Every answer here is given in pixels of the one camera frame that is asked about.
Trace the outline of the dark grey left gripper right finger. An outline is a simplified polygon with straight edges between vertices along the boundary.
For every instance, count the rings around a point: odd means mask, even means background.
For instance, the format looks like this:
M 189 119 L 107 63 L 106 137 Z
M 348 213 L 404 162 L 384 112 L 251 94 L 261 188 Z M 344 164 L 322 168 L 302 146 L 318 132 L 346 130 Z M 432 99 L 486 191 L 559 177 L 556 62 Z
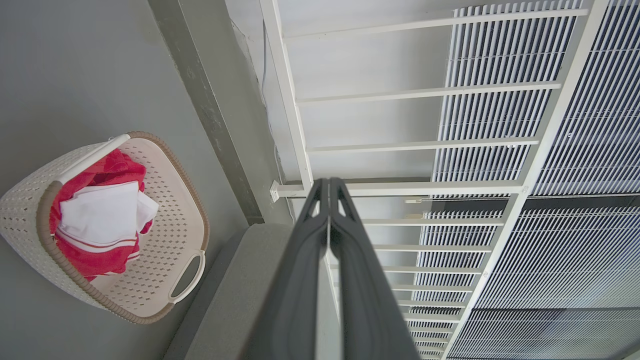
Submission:
M 329 244 L 338 259 L 345 360 L 418 360 L 419 354 L 346 183 L 329 180 Z

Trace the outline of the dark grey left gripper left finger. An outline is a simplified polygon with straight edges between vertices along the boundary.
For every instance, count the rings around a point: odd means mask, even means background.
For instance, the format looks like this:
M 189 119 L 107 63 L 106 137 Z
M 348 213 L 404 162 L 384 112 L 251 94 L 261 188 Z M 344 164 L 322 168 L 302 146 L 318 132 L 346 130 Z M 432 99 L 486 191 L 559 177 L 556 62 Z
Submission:
M 319 269 L 327 250 L 329 180 L 313 183 L 245 345 L 247 360 L 313 360 Z

